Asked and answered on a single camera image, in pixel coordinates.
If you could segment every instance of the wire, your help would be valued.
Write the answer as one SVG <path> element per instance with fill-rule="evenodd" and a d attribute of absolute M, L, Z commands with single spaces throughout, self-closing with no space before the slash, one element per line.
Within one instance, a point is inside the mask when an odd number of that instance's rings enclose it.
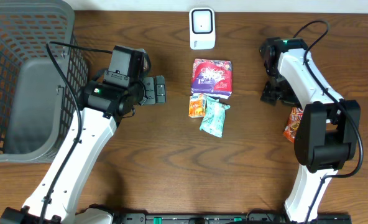
<path fill-rule="evenodd" d="M 76 46 L 76 45 L 66 44 L 66 43 L 57 42 L 57 41 L 50 41 L 49 44 L 57 44 L 57 45 L 65 46 L 65 47 L 71 47 L 73 49 L 85 50 L 85 51 L 90 51 L 90 52 L 100 52 L 100 53 L 112 54 L 112 51 L 110 51 L 110 50 L 101 50 L 101 49 L 91 49 L 91 48 L 87 48 L 87 47 L 79 47 L 79 46 Z"/>
<path fill-rule="evenodd" d="M 112 53 L 111 51 L 108 51 L 108 50 L 89 49 L 89 48 L 86 48 L 86 47 L 79 47 L 79 46 L 75 46 L 75 45 L 71 45 L 71 44 L 65 44 L 65 43 L 61 43 L 61 42 L 55 42 L 55 41 L 50 41 L 49 43 L 46 44 L 46 50 L 47 50 L 48 56 L 52 60 L 55 68 L 57 69 L 58 74 L 61 76 L 61 79 L 63 80 L 64 84 L 66 85 L 66 87 L 68 88 L 68 91 L 70 92 L 70 94 L 72 96 L 73 104 L 75 106 L 76 113 L 78 115 L 78 132 L 76 134 L 76 138 L 73 140 L 73 144 L 72 144 L 70 150 L 67 153 L 67 156 L 65 156 L 63 162 L 61 163 L 60 168 L 58 168 L 57 173 L 55 174 L 55 176 L 52 180 L 52 183 L 50 184 L 50 188 L 48 189 L 47 194 L 44 197 L 42 211 L 40 212 L 40 217 L 39 217 L 39 223 L 40 224 L 43 224 L 43 222 L 44 222 L 47 205 L 48 205 L 49 201 L 51 200 L 51 196 L 52 196 L 52 192 L 53 192 L 53 189 L 55 187 L 55 184 L 57 183 L 57 180 L 60 177 L 60 175 L 62 173 L 62 170 L 64 169 L 64 167 L 67 164 L 71 154 L 73 153 L 73 150 L 75 149 L 76 145 L 80 141 L 80 136 L 81 136 L 81 133 L 82 133 L 82 117 L 81 117 L 80 110 L 79 110 L 78 98 L 75 95 L 73 87 L 70 85 L 70 83 L 68 82 L 68 80 L 65 77 L 64 73 L 62 72 L 60 66 L 58 65 L 57 61 L 55 60 L 55 58 L 53 56 L 53 53 L 50 50 L 49 44 L 57 44 L 57 45 L 62 45 L 62 46 L 66 46 L 66 47 L 71 47 L 71 48 L 74 48 L 74 49 L 87 50 L 87 51 L 92 51 L 92 52 L 101 52 L 101 53 L 109 53 L 109 54 Z"/>
<path fill-rule="evenodd" d="M 312 21 L 312 22 L 309 22 L 307 23 L 305 26 L 303 26 L 299 31 L 297 31 L 297 33 L 293 36 L 293 38 L 295 38 L 303 29 L 305 29 L 306 27 L 308 27 L 309 25 L 311 24 L 314 24 L 314 23 L 323 23 L 326 25 L 326 30 L 325 32 L 316 40 L 313 42 L 313 44 L 311 44 L 307 49 L 306 51 L 304 52 L 304 65 L 306 66 L 307 70 L 309 71 L 310 75 L 313 77 L 313 79 L 315 80 L 315 82 L 318 84 L 318 86 L 322 89 L 323 93 L 326 94 L 326 96 L 328 96 L 332 101 L 333 103 L 339 108 L 339 110 L 345 115 L 345 117 L 347 118 L 347 120 L 350 122 L 350 125 L 356 135 L 356 138 L 357 138 L 357 142 L 358 142 L 358 145 L 359 145 L 359 158 L 358 158 L 358 163 L 357 163 L 357 166 L 356 168 L 348 173 L 348 174 L 336 174 L 336 175 L 325 175 L 321 178 L 321 182 L 318 186 L 318 189 L 315 193 L 315 196 L 312 200 L 312 203 L 308 209 L 308 212 L 307 212 L 307 216 L 306 216 L 306 219 L 304 221 L 304 223 L 307 223 L 308 222 L 308 219 L 310 217 L 310 214 L 311 214 L 311 211 L 314 207 L 314 204 L 316 202 L 316 199 L 318 198 L 318 195 L 320 194 L 321 192 L 321 189 L 322 189 L 322 185 L 325 183 L 325 180 L 327 178 L 348 178 L 348 177 L 352 177 L 354 176 L 356 173 L 358 173 L 358 171 L 361 169 L 361 166 L 362 166 L 362 161 L 364 160 L 364 147 L 362 145 L 362 139 L 361 139 L 361 135 L 359 134 L 359 130 L 358 130 L 358 127 L 357 125 L 355 124 L 353 118 L 351 117 L 351 115 L 347 112 L 347 110 L 340 104 L 340 102 L 335 98 L 333 97 L 327 88 L 325 88 L 322 83 L 317 79 L 317 77 L 315 76 L 315 74 L 313 73 L 312 69 L 310 68 L 310 65 L 308 64 L 308 59 L 307 59 L 307 53 L 311 50 L 311 48 L 316 44 L 318 43 L 330 30 L 330 24 L 329 22 L 327 21 L 322 21 L 322 20 L 317 20 L 317 21 Z"/>
<path fill-rule="evenodd" d="M 254 213 L 255 210 L 258 211 L 262 211 L 265 212 L 265 215 L 267 216 L 267 218 L 270 220 L 270 222 L 272 222 L 272 219 L 270 218 L 269 214 L 267 213 L 267 211 L 265 211 L 264 209 L 261 208 L 253 208 L 252 210 L 250 210 L 247 214 L 246 214 L 246 221 L 249 221 L 249 215 Z"/>

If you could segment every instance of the snack bag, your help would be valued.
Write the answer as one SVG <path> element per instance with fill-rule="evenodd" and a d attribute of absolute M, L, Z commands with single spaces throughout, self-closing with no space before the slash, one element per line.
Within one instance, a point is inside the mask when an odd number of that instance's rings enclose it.
<path fill-rule="evenodd" d="M 221 138 L 223 136 L 226 110 L 229 108 L 229 105 L 219 103 L 218 100 L 208 96 L 206 99 L 206 116 L 203 118 L 199 130 L 204 130 L 209 134 Z"/>
<path fill-rule="evenodd" d="M 206 95 L 194 94 L 190 97 L 190 112 L 191 118 L 202 118 L 206 114 Z"/>
<path fill-rule="evenodd" d="M 288 124 L 286 125 L 283 135 L 291 142 L 295 142 L 297 129 L 300 125 L 301 118 L 303 117 L 303 110 L 300 108 L 292 108 L 289 115 Z"/>
<path fill-rule="evenodd" d="M 228 99 L 232 93 L 232 64 L 224 60 L 195 59 L 192 93 Z"/>

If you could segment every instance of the white wall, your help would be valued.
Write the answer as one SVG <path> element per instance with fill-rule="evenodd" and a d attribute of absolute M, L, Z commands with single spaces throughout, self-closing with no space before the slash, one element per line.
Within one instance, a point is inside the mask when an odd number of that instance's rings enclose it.
<path fill-rule="evenodd" d="M 66 0 L 75 10 L 368 13 L 368 0 Z"/>

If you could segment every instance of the orange snack packet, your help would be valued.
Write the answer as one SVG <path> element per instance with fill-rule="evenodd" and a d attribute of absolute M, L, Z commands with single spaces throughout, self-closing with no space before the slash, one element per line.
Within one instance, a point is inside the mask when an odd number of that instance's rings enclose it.
<path fill-rule="evenodd" d="M 303 110 L 300 108 L 292 108 L 289 115 L 288 124 L 286 125 L 283 135 L 291 142 L 295 142 L 297 129 L 300 125 L 301 118 L 303 117 Z"/>
<path fill-rule="evenodd" d="M 191 118 L 202 118 L 206 115 L 206 95 L 194 94 L 190 97 L 190 112 Z"/>

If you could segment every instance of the red snack bag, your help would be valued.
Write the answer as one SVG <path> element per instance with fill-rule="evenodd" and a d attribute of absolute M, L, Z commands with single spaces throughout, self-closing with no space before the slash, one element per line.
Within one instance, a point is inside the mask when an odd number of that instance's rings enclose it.
<path fill-rule="evenodd" d="M 291 142 L 295 142 L 297 129 L 300 125 L 301 118 L 303 117 L 303 110 L 300 108 L 292 108 L 289 115 L 288 124 L 286 125 L 283 135 Z"/>

